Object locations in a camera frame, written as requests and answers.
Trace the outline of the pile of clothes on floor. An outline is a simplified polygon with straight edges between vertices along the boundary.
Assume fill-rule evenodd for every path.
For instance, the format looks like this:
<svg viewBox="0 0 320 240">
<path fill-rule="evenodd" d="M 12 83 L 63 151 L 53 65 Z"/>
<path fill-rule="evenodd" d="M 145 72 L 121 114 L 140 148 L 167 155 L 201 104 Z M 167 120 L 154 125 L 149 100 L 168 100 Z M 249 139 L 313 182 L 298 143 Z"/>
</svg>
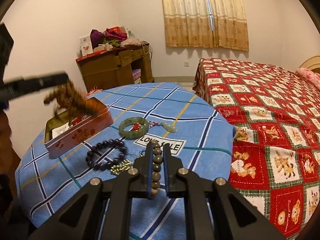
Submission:
<svg viewBox="0 0 320 240">
<path fill-rule="evenodd" d="M 86 98 L 88 98 L 89 96 L 95 94 L 97 92 L 97 87 L 94 86 L 87 94 L 86 94 Z"/>
</svg>

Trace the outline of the beige patterned window curtain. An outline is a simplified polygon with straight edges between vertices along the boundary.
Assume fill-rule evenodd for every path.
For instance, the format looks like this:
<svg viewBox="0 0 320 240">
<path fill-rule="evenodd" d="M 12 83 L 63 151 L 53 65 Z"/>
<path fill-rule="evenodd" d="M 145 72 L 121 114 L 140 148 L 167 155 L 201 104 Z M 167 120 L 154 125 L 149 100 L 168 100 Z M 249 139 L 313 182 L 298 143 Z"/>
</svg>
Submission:
<svg viewBox="0 0 320 240">
<path fill-rule="evenodd" d="M 168 47 L 248 51 L 243 0 L 162 0 Z"/>
</svg>

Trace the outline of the green jade bangle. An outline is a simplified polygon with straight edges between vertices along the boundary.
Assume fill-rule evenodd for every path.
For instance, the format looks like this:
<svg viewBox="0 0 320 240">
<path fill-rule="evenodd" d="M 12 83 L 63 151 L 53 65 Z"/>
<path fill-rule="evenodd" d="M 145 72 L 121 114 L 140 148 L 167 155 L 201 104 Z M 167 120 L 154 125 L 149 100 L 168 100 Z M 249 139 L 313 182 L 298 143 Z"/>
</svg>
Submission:
<svg viewBox="0 0 320 240">
<path fill-rule="evenodd" d="M 130 140 L 142 137 L 148 132 L 148 130 L 148 121 L 141 117 L 127 118 L 119 125 L 119 134 Z"/>
</svg>

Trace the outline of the white product box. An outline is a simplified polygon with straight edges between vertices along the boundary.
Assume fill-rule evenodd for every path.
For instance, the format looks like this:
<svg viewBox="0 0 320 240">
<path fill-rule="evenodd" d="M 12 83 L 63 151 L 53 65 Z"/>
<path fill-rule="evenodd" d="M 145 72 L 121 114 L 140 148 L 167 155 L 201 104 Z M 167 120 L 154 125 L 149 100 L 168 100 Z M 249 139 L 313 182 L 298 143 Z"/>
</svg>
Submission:
<svg viewBox="0 0 320 240">
<path fill-rule="evenodd" d="M 79 38 L 82 56 L 93 53 L 90 35 Z"/>
</svg>

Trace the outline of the brown wooden desk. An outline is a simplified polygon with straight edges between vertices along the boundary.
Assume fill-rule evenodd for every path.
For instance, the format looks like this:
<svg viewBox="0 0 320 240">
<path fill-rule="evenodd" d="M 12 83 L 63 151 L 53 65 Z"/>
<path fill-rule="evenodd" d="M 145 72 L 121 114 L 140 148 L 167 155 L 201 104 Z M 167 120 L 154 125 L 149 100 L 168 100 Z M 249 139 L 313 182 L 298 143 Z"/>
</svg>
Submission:
<svg viewBox="0 0 320 240">
<path fill-rule="evenodd" d="M 142 83 L 151 83 L 154 77 L 151 69 L 149 44 L 126 46 L 76 59 L 86 90 L 110 89 L 135 83 L 133 71 L 139 69 Z"/>
</svg>

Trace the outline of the pink pillow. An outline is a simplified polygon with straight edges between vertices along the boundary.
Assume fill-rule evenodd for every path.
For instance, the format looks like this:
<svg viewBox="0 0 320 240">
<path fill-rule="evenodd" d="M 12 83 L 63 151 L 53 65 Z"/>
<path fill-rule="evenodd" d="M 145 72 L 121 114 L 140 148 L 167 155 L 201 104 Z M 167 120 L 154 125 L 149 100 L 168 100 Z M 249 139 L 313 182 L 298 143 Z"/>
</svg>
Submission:
<svg viewBox="0 0 320 240">
<path fill-rule="evenodd" d="M 296 74 L 320 90 L 320 76 L 318 73 L 315 73 L 308 68 L 298 68 Z"/>
</svg>

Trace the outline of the red patchwork bed cover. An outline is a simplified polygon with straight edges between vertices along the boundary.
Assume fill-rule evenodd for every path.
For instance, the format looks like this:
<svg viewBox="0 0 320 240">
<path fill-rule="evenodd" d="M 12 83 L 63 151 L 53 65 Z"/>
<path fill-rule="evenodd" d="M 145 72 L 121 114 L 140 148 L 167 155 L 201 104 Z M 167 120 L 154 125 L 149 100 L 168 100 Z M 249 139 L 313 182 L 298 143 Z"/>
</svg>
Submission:
<svg viewBox="0 0 320 240">
<path fill-rule="evenodd" d="M 229 183 L 296 238 L 319 203 L 319 90 L 278 66 L 213 58 L 194 90 L 236 127 Z"/>
</svg>

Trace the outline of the clothes heap on desk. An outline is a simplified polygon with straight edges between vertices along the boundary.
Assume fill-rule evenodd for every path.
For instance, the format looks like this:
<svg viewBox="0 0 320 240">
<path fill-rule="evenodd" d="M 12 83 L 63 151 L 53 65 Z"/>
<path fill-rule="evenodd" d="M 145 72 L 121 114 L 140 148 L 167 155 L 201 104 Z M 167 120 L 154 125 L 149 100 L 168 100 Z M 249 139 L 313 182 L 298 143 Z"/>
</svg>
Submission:
<svg viewBox="0 0 320 240">
<path fill-rule="evenodd" d="M 106 29 L 104 32 L 93 29 L 90 33 L 92 48 L 110 44 L 113 47 L 141 46 L 142 42 L 135 37 L 128 37 L 119 27 Z"/>
</svg>

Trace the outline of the blue plaid tablecloth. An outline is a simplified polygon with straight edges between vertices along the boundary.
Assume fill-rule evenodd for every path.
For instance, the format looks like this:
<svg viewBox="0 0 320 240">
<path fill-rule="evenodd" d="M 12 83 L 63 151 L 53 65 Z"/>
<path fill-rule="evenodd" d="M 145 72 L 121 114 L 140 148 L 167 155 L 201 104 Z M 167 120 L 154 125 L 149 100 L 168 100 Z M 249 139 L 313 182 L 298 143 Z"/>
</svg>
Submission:
<svg viewBox="0 0 320 240">
<path fill-rule="evenodd" d="M 177 129 L 176 133 L 169 133 L 162 126 L 155 126 L 136 140 L 125 139 L 129 162 L 143 155 L 147 144 L 156 140 L 160 145 L 169 144 L 172 155 L 200 177 L 229 177 L 234 127 L 195 94 L 173 83 L 146 83 L 104 90 L 95 97 L 109 108 L 111 126 L 62 156 L 50 159 L 44 146 L 45 124 L 16 170 L 20 204 L 35 227 L 41 226 L 90 179 L 113 178 L 108 170 L 88 166 L 85 158 L 94 146 L 120 139 L 119 125 L 127 118 L 166 122 Z"/>
</svg>

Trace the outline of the pink metal jewelry tin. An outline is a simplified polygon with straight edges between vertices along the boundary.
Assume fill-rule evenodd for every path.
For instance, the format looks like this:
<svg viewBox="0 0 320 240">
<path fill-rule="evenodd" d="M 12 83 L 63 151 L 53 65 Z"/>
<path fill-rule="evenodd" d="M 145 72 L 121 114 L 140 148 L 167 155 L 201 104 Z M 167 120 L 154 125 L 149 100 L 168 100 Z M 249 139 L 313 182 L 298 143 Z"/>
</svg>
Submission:
<svg viewBox="0 0 320 240">
<path fill-rule="evenodd" d="M 104 103 L 97 98 L 90 98 L 89 102 L 97 104 L 99 113 L 95 117 L 85 117 L 76 124 L 70 125 L 68 113 L 64 111 L 59 114 L 58 118 L 53 117 L 47 121 L 44 130 L 44 146 L 49 152 L 50 159 L 58 158 L 113 124 L 111 112 Z M 52 129 L 66 123 L 70 128 L 62 135 L 52 139 Z"/>
</svg>

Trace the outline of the jade pendant with red cord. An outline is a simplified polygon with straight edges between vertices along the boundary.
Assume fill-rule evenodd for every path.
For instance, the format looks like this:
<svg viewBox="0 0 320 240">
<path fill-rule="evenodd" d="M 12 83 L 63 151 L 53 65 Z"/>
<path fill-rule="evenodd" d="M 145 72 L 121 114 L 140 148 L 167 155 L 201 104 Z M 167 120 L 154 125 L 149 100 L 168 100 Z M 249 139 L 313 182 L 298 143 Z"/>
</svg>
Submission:
<svg viewBox="0 0 320 240">
<path fill-rule="evenodd" d="M 177 129 L 174 125 L 168 124 L 166 122 L 154 122 L 149 121 L 149 127 L 162 126 L 169 133 L 176 133 Z"/>
</svg>

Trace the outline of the cream wooden headboard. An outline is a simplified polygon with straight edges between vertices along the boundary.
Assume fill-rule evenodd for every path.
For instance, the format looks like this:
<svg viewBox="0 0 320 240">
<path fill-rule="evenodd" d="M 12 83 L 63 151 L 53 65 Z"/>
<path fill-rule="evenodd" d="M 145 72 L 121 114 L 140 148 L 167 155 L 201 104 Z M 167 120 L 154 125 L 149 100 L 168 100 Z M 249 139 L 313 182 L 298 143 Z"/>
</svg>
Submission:
<svg viewBox="0 0 320 240">
<path fill-rule="evenodd" d="M 305 62 L 303 62 L 300 66 L 300 68 L 306 68 L 314 73 L 320 73 L 320 56 L 313 56 L 309 59 L 307 59 Z"/>
</svg>

